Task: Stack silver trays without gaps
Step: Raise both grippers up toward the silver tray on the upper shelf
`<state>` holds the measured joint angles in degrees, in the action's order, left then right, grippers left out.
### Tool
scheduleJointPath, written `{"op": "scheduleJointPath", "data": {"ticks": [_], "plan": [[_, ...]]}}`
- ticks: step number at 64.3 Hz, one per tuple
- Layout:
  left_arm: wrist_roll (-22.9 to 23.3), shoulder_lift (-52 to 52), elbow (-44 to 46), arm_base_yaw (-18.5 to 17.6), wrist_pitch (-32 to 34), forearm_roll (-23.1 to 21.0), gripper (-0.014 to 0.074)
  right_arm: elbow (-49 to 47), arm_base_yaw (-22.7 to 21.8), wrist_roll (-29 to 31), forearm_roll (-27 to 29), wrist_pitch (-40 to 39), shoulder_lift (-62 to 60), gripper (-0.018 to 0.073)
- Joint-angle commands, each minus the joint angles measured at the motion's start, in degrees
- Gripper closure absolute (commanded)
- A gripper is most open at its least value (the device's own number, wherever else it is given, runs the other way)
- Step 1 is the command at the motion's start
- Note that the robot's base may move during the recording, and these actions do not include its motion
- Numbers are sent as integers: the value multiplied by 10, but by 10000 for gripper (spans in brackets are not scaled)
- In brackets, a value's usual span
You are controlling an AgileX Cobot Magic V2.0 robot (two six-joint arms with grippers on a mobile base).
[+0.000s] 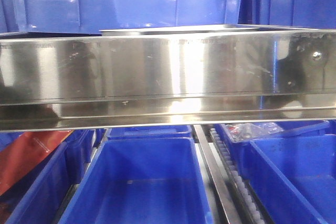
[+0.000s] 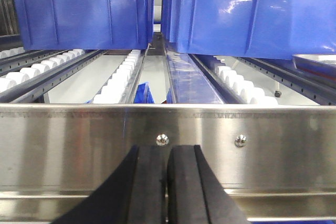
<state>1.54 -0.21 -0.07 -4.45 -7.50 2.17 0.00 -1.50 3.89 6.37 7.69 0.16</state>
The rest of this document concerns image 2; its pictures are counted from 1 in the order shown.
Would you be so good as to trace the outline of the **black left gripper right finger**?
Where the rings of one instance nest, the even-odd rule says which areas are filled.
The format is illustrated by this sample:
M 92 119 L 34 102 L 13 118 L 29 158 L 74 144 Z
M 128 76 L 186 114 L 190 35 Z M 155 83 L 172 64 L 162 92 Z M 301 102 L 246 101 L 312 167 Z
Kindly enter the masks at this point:
M 172 147 L 167 188 L 168 223 L 249 223 L 222 188 L 199 145 Z

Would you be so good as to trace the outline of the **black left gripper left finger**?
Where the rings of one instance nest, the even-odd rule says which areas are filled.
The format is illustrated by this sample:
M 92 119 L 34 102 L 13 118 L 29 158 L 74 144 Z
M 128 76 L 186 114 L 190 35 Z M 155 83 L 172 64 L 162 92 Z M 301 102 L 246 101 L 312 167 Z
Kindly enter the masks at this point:
M 133 146 L 89 197 L 54 223 L 164 223 L 165 167 L 157 146 Z

